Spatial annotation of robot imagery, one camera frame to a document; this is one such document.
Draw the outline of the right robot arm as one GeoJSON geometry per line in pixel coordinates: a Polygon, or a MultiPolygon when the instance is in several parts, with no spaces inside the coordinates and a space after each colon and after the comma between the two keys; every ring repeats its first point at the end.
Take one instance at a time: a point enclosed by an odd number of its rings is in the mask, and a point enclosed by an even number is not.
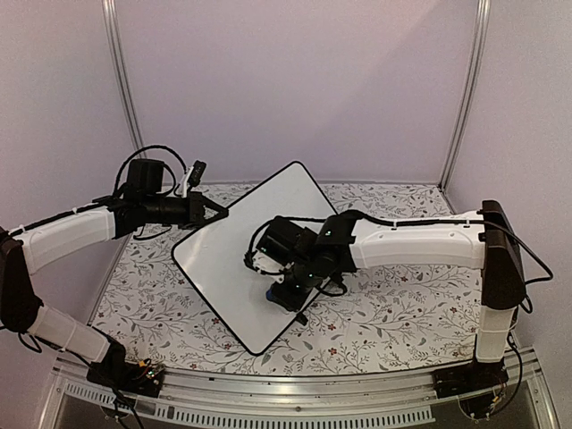
{"type": "Polygon", "coordinates": [[[376,218],[346,210],[318,220],[276,215],[252,234],[244,265],[273,278],[269,301],[298,313],[313,290],[328,282],[346,290],[342,276],[386,265],[454,265],[480,272],[481,312],[474,361],[462,371],[462,382],[482,389],[497,373],[511,319],[526,300],[529,281],[522,256],[528,254],[545,272],[553,272],[513,231],[501,204],[483,201],[480,209],[446,217],[376,218]]]}

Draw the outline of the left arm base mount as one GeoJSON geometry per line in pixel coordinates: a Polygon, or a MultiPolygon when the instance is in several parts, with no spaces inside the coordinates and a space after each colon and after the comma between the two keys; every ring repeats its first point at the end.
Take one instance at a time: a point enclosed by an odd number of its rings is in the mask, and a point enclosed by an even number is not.
{"type": "Polygon", "coordinates": [[[118,391],[157,398],[164,383],[164,366],[150,359],[132,363],[123,354],[107,355],[99,363],[92,363],[87,380],[118,391]]]}

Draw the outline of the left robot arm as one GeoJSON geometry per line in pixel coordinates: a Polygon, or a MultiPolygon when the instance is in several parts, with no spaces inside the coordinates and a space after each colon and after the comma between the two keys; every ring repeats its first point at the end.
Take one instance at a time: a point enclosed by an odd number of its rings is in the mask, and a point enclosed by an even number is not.
{"type": "Polygon", "coordinates": [[[33,290],[40,269],[95,244],[118,240],[149,224],[194,230],[226,218],[228,208],[197,190],[206,163],[186,165],[183,175],[163,188],[172,168],[143,157],[138,149],[122,163],[110,194],[85,206],[1,231],[1,327],[27,334],[98,364],[97,371],[114,388],[132,381],[121,343],[96,328],[46,305],[33,290]]]}

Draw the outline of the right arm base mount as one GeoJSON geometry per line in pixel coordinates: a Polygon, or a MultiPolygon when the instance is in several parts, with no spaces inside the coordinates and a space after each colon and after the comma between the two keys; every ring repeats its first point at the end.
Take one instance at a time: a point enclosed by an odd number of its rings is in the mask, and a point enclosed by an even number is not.
{"type": "Polygon", "coordinates": [[[495,363],[473,359],[463,365],[436,369],[432,379],[438,399],[460,398],[463,414],[480,420],[490,417],[500,404],[509,376],[503,358],[495,363]]]}

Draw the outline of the white whiteboard black frame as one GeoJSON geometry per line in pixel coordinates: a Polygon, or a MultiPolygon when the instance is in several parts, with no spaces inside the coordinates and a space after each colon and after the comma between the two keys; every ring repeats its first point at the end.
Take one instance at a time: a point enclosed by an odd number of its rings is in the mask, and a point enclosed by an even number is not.
{"type": "Polygon", "coordinates": [[[252,235],[277,215],[319,231],[334,213],[306,166],[294,161],[230,203],[226,218],[177,242],[172,259],[243,348],[261,356],[296,316],[266,299],[270,277],[245,266],[252,235]]]}

